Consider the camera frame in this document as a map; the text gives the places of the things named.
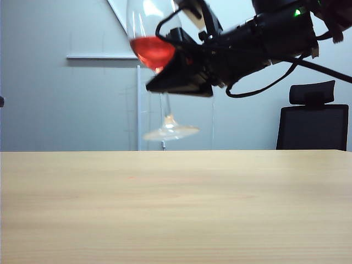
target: wooden table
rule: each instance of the wooden table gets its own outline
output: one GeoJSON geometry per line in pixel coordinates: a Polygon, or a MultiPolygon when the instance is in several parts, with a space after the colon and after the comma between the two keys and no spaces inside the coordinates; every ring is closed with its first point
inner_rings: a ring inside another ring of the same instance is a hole
{"type": "Polygon", "coordinates": [[[352,263],[352,153],[1,159],[2,264],[352,263]]]}

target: gray wall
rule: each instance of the gray wall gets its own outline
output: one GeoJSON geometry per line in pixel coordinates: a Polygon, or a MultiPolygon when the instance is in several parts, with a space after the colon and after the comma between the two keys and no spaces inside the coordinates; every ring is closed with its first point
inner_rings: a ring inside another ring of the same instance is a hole
{"type": "MultiPolygon", "coordinates": [[[[223,27],[254,15],[249,0],[209,0],[223,27]]],[[[2,0],[3,151],[135,150],[137,62],[66,60],[68,53],[130,53],[127,37],[105,0],[2,0]]],[[[196,29],[185,19],[194,37],[196,29]]],[[[325,27],[314,19],[317,34],[325,27]]],[[[345,41],[320,43],[313,61],[352,75],[352,30],[345,41]]],[[[278,78],[287,63],[244,78],[234,90],[258,89],[278,78]]],[[[142,79],[152,76],[142,70],[142,79]]],[[[214,88],[213,98],[171,95],[177,121],[201,128],[195,136],[170,141],[178,149],[274,149],[279,111],[287,106],[292,84],[332,78],[312,70],[297,70],[269,91],[232,99],[214,88]]],[[[143,90],[142,132],[160,124],[158,95],[143,90]]],[[[335,103],[352,101],[352,86],[337,80],[335,103]]],[[[348,149],[352,150],[352,133],[348,149]]],[[[142,142],[142,149],[160,149],[142,142]]]]}

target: black office chair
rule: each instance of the black office chair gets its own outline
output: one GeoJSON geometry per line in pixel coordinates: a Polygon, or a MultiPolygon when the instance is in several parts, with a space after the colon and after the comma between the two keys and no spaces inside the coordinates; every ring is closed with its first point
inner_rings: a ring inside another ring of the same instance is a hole
{"type": "Polygon", "coordinates": [[[346,150],[348,105],[334,101],[335,81],[293,85],[281,109],[277,150],[346,150]]]}

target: chair headrest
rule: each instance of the chair headrest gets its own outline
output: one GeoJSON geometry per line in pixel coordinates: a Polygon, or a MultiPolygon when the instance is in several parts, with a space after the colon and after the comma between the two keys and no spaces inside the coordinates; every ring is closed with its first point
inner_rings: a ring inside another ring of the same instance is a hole
{"type": "Polygon", "coordinates": [[[334,101],[335,81],[318,84],[292,85],[290,103],[292,105],[323,105],[334,101]]]}

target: wine glass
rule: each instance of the wine glass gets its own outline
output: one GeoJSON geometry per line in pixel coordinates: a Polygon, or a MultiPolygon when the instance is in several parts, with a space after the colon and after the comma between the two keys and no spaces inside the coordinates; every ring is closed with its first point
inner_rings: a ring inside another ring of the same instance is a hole
{"type": "MultiPolygon", "coordinates": [[[[170,62],[175,48],[155,35],[156,27],[162,19],[175,11],[173,0],[128,0],[127,2],[127,34],[130,46],[138,59],[156,74],[160,73],[170,62]]],[[[177,16],[162,26],[161,35],[166,35],[173,28],[180,28],[177,16]]],[[[199,128],[178,124],[171,113],[169,96],[161,95],[162,126],[143,136],[145,140],[167,141],[181,139],[195,134],[199,128]]]]}

